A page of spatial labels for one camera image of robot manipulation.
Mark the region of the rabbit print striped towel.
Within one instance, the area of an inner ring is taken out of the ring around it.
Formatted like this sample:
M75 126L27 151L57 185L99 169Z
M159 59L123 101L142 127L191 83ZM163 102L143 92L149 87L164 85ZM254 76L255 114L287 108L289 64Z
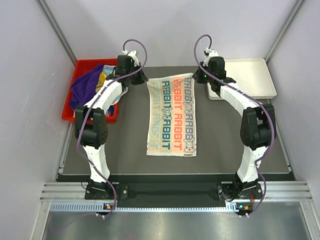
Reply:
M151 78L148 156L195 157L197 124L192 73Z

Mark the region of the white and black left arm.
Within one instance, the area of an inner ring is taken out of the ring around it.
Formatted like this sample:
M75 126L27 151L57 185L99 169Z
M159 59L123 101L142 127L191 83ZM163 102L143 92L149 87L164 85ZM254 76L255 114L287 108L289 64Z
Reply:
M110 200L117 196L109 181L111 172L105 153L108 138L106 114L128 90L129 85L140 85L148 81L143 66L135 50L124 51L117 57L117 65L107 75L100 90L90 101L75 110L77 147L84 149L90 167L90 179L85 192L87 200Z

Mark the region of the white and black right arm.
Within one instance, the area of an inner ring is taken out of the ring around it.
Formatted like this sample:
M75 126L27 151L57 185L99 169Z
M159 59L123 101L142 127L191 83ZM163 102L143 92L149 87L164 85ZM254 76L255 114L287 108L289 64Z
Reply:
M261 161L275 141L274 107L247 95L233 78L227 77L221 56L207 55L193 78L199 84L209 84L211 90L241 116L240 139L244 145L241 164L232 185L223 188L220 196L229 202L245 198L258 186Z

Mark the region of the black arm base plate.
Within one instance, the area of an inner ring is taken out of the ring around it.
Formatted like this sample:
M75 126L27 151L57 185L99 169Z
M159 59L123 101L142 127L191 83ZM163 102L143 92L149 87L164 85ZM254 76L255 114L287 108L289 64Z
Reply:
M237 189L232 183L215 182L136 182L115 183L115 190L107 184L105 189L99 189L90 183L86 186L85 200L113 200L118 201L137 200L139 197L152 202L161 197L170 200L190 200L191 198L207 198L209 200L232 199L259 199L262 196L262 188L257 184L254 188L243 191Z

